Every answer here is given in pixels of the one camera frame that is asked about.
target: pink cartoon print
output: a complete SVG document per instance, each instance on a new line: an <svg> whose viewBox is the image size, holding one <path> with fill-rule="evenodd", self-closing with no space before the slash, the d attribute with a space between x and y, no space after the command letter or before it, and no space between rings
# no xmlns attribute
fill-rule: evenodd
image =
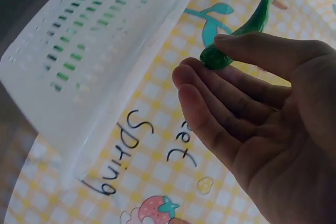
<svg viewBox="0 0 336 224"><path fill-rule="evenodd" d="M120 216L120 224L189 224L177 219L174 204L168 196L153 196L146 199L140 208L134 208L131 214L124 211Z"/></svg>

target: strawberry illustration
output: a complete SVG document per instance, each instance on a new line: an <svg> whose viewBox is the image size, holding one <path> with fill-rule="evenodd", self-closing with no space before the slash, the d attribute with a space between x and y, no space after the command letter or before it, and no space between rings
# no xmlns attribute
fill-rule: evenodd
<svg viewBox="0 0 336 224"><path fill-rule="evenodd" d="M153 196L145 200L139 209L139 220L150 217L154 224L165 224L175 217L178 204L173 204L168 196Z"/></svg>

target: green play dough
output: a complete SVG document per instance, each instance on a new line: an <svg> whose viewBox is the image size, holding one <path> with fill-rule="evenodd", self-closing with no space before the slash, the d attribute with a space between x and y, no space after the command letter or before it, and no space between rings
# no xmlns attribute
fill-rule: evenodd
<svg viewBox="0 0 336 224"><path fill-rule="evenodd" d="M232 33L238 36L252 31L263 32L268 22L268 10L272 0L261 0L252 17ZM233 60L219 51L212 43L200 55L200 61L210 70L219 70L230 65Z"/></svg>
<svg viewBox="0 0 336 224"><path fill-rule="evenodd" d="M219 51L214 44L207 46L200 55L200 61L211 70L223 69L230 65L233 60Z"/></svg>

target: yellow checkered tablecloth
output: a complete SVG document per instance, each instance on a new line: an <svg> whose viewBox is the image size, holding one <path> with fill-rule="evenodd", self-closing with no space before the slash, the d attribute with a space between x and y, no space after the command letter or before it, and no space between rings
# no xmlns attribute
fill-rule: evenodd
<svg viewBox="0 0 336 224"><path fill-rule="evenodd" d="M288 10L271 7L267 33L334 45L333 0L280 1ZM219 22L219 32L233 31L258 2L191 0L90 174L72 190L57 189L59 156L38 137L17 181L5 223L165 224L174 215L190 224L267 223L233 175L188 129L171 80L179 62L198 57L204 40L214 36L204 33L206 22ZM200 15L218 3L226 9ZM257 67L234 65L271 83L288 85ZM158 212L163 203L175 208L171 215ZM151 206L160 216L146 218L151 216Z"/></svg>

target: palm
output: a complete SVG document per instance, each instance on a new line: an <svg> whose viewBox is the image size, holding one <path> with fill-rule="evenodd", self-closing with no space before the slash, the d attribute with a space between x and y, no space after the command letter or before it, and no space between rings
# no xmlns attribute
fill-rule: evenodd
<svg viewBox="0 0 336 224"><path fill-rule="evenodd" d="M313 213L326 160L306 130L291 88L233 67L214 73L191 58L174 70L173 80L188 124L268 221L323 218Z"/></svg>

